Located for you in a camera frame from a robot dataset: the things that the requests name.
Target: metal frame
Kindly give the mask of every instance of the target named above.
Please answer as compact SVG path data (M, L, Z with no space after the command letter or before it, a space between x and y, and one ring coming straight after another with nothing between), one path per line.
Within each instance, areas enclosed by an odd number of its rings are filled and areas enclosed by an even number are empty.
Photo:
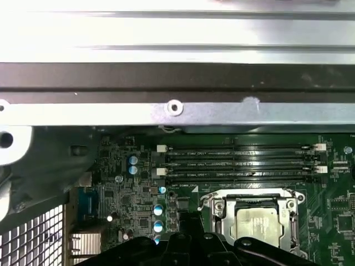
M0 62L355 60L352 0L18 2L2 9Z

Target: capacitor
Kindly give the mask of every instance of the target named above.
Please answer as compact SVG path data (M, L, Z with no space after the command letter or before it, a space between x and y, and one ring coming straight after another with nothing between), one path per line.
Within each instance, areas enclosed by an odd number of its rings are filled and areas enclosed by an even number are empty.
M163 231L163 222L162 221L156 221L153 226L153 230L156 233L160 233Z
M159 244L159 242L160 242L160 237L161 237L160 235L157 235L157 236L154 237L154 242L155 242L155 244L157 244L157 245Z
M138 168L135 167L134 165L130 166L128 168L128 172L131 174L131 175L135 175L136 173L138 173Z
M351 154L353 152L353 148L346 146L344 147L344 153L345 154Z
M159 193L164 194L166 192L166 187L159 187Z
M155 205L154 208L153 208L153 213L154 213L154 215L156 215L156 216L162 215L162 214L163 214L163 207L162 207L162 205L160 205L160 204Z
M112 212L106 219L108 222L112 222L113 220L118 219L118 213Z
M123 182L123 176L122 175L115 176L115 182L116 183L122 183Z
M123 240L128 240L130 238L133 238L133 230L132 229L126 230L123 234Z
M131 165L136 165L138 163L138 158L136 156L131 156L131 157L129 157L128 162Z

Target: ventilation grille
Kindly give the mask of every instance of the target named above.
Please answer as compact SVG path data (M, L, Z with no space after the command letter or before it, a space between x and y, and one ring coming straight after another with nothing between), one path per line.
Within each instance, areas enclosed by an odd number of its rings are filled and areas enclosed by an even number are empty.
M0 236L0 266L60 266L63 206Z

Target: motherboard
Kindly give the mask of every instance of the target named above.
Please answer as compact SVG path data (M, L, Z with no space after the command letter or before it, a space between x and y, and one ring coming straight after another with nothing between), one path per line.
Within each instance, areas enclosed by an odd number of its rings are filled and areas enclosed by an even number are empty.
M201 212L227 242L251 236L320 265L355 262L355 135L104 136L87 193L108 233L157 243Z

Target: chip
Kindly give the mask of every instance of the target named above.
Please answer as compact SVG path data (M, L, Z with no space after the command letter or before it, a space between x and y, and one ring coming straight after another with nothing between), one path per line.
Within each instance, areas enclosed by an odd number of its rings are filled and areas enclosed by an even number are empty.
M131 201L131 198L129 196L122 197L122 204L129 204L130 201Z
M106 198L113 198L113 191L105 191Z
M148 172L142 172L142 173L140 173L140 178L141 178L141 179L148 179Z
M151 188L150 188L150 193L152 193L152 194L158 194L158 188L157 188L157 187L151 187Z
M140 227L148 227L149 221L148 219L140 219L139 220L139 226Z
M141 152L140 158L141 159L148 159L148 153L147 152Z
M353 231L353 217L352 216L338 216L338 230L339 232Z

